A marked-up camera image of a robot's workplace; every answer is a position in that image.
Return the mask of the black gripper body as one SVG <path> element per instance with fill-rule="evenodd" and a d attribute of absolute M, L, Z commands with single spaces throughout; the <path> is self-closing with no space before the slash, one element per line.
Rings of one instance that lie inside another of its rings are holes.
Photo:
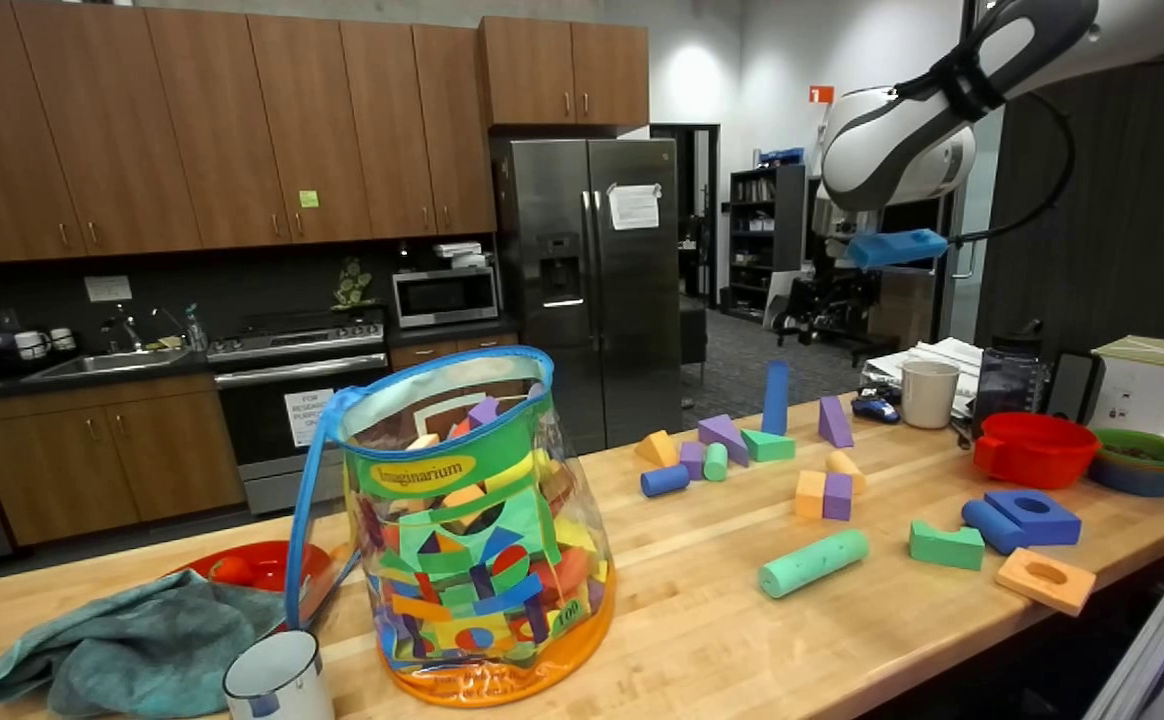
<path fill-rule="evenodd" d="M 857 269 L 899 269 L 918 262 L 939 262 L 946 252 L 947 252 L 947 240 L 933 229 L 861 232 L 848 240 L 848 262 Z"/>

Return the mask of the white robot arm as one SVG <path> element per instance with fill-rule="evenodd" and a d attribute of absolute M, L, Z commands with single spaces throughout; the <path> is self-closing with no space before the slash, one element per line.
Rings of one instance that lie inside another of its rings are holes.
<path fill-rule="evenodd" d="M 953 193 L 978 157 L 972 125 L 1064 57 L 1091 20 L 1096 0 L 996 0 L 928 73 L 853 94 L 826 116 L 820 190 L 853 220 L 857 269 L 947 252 L 939 232 L 879 232 L 876 217 Z"/>

